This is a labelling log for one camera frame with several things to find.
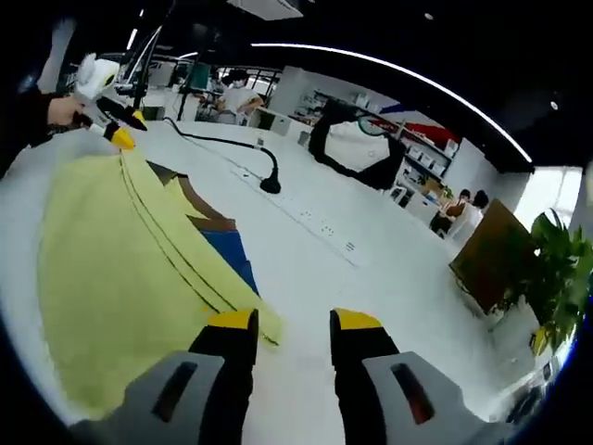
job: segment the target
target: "potted plant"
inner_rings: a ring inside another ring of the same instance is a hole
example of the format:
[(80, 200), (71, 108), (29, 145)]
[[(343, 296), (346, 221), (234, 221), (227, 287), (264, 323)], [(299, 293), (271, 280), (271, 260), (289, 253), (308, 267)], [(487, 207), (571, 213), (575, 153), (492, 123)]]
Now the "potted plant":
[(496, 309), (509, 311), (524, 296), (542, 326), (543, 344), (556, 350), (583, 323), (593, 270), (593, 247), (579, 227), (571, 237), (552, 210), (555, 224), (540, 214), (531, 228), (534, 261), (513, 264), (513, 279)]

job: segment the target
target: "yellow towel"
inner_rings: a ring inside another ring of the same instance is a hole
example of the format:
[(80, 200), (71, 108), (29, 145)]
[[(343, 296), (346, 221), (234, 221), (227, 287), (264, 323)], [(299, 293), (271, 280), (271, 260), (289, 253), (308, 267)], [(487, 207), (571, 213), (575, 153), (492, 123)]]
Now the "yellow towel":
[(214, 312), (259, 309), (281, 322), (171, 199), (137, 150), (77, 160), (58, 172), (39, 258), (45, 338), (66, 395), (92, 417), (128, 383), (186, 350)]

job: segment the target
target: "human hand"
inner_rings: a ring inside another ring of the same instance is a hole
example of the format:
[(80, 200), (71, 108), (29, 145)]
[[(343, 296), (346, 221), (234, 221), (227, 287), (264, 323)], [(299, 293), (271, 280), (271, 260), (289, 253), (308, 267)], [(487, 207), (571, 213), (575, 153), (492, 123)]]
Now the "human hand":
[(47, 109), (48, 125), (71, 125), (74, 113), (82, 113), (82, 105), (71, 95), (56, 97), (49, 102)]

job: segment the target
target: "ceiling light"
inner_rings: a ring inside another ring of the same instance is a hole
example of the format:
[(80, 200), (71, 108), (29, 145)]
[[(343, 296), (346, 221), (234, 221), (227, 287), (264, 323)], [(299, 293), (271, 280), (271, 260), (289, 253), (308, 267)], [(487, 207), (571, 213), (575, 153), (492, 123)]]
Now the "ceiling light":
[(132, 34), (130, 34), (130, 40), (128, 41), (128, 46), (126, 46), (126, 51), (128, 51), (133, 44), (133, 39), (136, 37), (136, 33), (138, 32), (138, 30), (136, 30), (135, 28), (132, 30)]
[(525, 152), (525, 150), (523, 150), (522, 147), (517, 143), (517, 141), (515, 141), (510, 134), (505, 132), (500, 125), (498, 125), (490, 117), (488, 117), (480, 108), (471, 104), (470, 102), (465, 100), (460, 95), (453, 93), (447, 87), (441, 85), (440, 83), (436, 83), (435, 81), (428, 79), (427, 77), (424, 77), (421, 74), (418, 74), (417, 72), (408, 70), (407, 68), (404, 68), (404, 67), (400, 67), (399, 65), (396, 65), (395, 63), (381, 60), (380, 58), (366, 56), (364, 54), (355, 53), (353, 51), (347, 51), (345, 49), (329, 48), (326, 46), (317, 46), (315, 44), (251, 44), (251, 46), (256, 47), (256, 48), (263, 47), (263, 48), (316, 49), (316, 50), (320, 50), (320, 51), (327, 51), (330, 53), (341, 54), (343, 56), (351, 56), (351, 57), (361, 58), (363, 60), (368, 60), (369, 62), (379, 63), (379, 64), (384, 65), (384, 66), (391, 68), (393, 70), (398, 70), (398, 71), (404, 72), (404, 73), (408, 74), (409, 76), (415, 77), (419, 81), (423, 81), (425, 83), (428, 83), (429, 85), (432, 85), (434, 88), (442, 91), (446, 95), (453, 97), (458, 102), (461, 102), (465, 107), (469, 108), (475, 114), (477, 114), (482, 119), (484, 119), (486, 122), (488, 122), (497, 132), (499, 132), (507, 141), (509, 141), (511, 143), (511, 145), (514, 146), (515, 149), (519, 153), (521, 153), (521, 156), (523, 156), (527, 162), (529, 162), (529, 163), (533, 162), (532, 159), (529, 157), (529, 155)]
[(191, 57), (191, 56), (196, 56), (197, 55), (197, 51), (194, 51), (193, 53), (187, 53), (184, 54), (183, 56), (179, 56), (179, 58), (186, 58), (186, 57)]

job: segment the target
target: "led light strip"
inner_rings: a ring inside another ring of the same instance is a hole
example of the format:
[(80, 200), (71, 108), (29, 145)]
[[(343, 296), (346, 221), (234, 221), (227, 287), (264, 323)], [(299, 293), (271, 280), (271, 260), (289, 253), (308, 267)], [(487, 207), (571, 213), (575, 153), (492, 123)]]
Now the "led light strip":
[(449, 90), (445, 86), (441, 85), (440, 83), (436, 83), (435, 81), (432, 81), (431, 79), (428, 79), (427, 77), (424, 77), (421, 74), (418, 74), (417, 72), (414, 72), (412, 70), (408, 70), (407, 68), (404, 68), (404, 67), (400, 67), (399, 65), (396, 65), (395, 63), (391, 63), (391, 62), (387, 62), (385, 60), (381, 60), (380, 58), (371, 57), (371, 56), (365, 56), (364, 54), (355, 53), (353, 51), (346, 51), (344, 49), (329, 48), (327, 46), (317, 46), (315, 44), (251, 44), (251, 46), (256, 47), (256, 48), (262, 48), (263, 47), (263, 48), (316, 49), (316, 50), (319, 50), (319, 51), (327, 51), (327, 52), (330, 52), (330, 53), (341, 54), (343, 56), (351, 56), (351, 57), (361, 58), (363, 60), (368, 60), (369, 62), (379, 63), (379, 64), (384, 65), (384, 66), (386, 66), (388, 68), (391, 68), (393, 70), (398, 70), (398, 71), (401, 71), (401, 72), (405, 72), (409, 76), (415, 77), (419, 81), (423, 81), (425, 83), (428, 83), (429, 85), (432, 85), (434, 88), (437, 88), (438, 90), (442, 91), (443, 93), (445, 93), (447, 95), (450, 95), (451, 97), (453, 97), (457, 101), (461, 102), (465, 107), (469, 108), (475, 114), (477, 114), (482, 119), (484, 119), (486, 122), (488, 122), (497, 132), (499, 132), (500, 134), (502, 134), (502, 136), (504, 136), (504, 138), (507, 141), (509, 141), (512, 144), (512, 146), (514, 146), (517, 149), (517, 151), (519, 153), (521, 153), (521, 155), (525, 158), (525, 160), (527, 162), (529, 162), (529, 163), (532, 163), (533, 162), (532, 159), (530, 158), (530, 156), (525, 152), (525, 150), (523, 150), (521, 148), (521, 146), (517, 143), (517, 141), (515, 141), (511, 137), (510, 134), (508, 134), (507, 132), (505, 132), (500, 125), (498, 125), (490, 117), (488, 117), (480, 108), (478, 108), (475, 105), (469, 103), (467, 100), (465, 100), (460, 95), (457, 95), (457, 94), (453, 93), (451, 90)]

